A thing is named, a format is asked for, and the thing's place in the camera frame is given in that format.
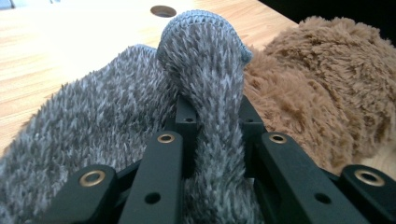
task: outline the mounting hole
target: mounting hole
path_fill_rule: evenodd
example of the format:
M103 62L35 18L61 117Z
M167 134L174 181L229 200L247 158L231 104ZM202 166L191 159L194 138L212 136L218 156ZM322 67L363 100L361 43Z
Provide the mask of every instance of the mounting hole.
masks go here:
M166 6L155 6L152 7L150 11L152 14L164 18L174 17L177 14L174 8Z
M105 172L101 170L89 171L79 179L82 187L92 187L100 184L105 179Z
M329 203L332 202L332 200L329 198L329 196L327 196L324 193L316 193L315 194L315 199L318 200L318 202L320 202L320 203L329 204Z
M187 121L188 123L191 123L191 122L193 122L193 121L194 121L194 119L190 119L190 118L188 118L188 119L184 119L184 121Z
M155 204L161 200L161 195L157 192L146 195L145 202L149 204Z
M385 180L381 176L368 170L359 169L355 171L355 176L361 182L371 186L382 187L385 185Z
M172 134L165 133L161 134L157 140L161 143L171 143L175 140L175 137Z
M276 133L270 135L270 140L278 144L285 144L287 141L285 136Z

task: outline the brown furry pillow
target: brown furry pillow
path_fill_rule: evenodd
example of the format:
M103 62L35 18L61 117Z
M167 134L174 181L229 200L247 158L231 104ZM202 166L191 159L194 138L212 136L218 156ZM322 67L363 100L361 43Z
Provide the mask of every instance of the brown furry pillow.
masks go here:
M396 49L349 19L310 18L251 49L245 94L269 131L292 136L318 166L373 156L396 130Z

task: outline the wooden table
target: wooden table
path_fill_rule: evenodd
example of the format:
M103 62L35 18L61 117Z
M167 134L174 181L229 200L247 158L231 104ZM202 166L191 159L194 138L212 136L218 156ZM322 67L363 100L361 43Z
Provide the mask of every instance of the wooden table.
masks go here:
M256 0L117 0L111 4L69 0L0 11L0 157L62 84L100 69L128 46L140 43L157 48L171 19L153 15L153 6L167 5L177 13L194 8L218 13L246 44L258 49L279 32L297 26ZM388 174L394 169L389 171L379 159L369 163Z

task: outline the faux fur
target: faux fur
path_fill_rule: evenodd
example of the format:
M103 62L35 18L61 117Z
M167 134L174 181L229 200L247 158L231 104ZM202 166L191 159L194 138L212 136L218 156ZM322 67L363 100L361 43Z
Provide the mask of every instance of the faux fur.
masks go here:
M268 129L293 136L320 166L337 172L394 132L396 53L377 30L312 19L253 52L245 94ZM197 10L171 21L158 51L128 48L63 86L0 160L0 223L39 217L81 167L119 171L140 159L178 92L201 126L184 222L261 223L237 122L250 57L227 21Z
M396 49L379 30L310 18L252 51L245 94L319 166L339 174L396 135Z

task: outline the gray furry object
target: gray furry object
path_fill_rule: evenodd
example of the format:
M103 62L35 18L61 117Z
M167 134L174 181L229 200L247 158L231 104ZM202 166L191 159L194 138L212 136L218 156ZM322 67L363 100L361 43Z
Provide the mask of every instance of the gray furry object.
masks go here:
M128 48L103 69L65 85L0 160L0 223L40 217L67 178L100 163L117 171L175 113L180 91L197 110L197 168L185 184L187 223L260 223L243 177L238 125L251 53L223 18L190 11L166 27L158 50Z

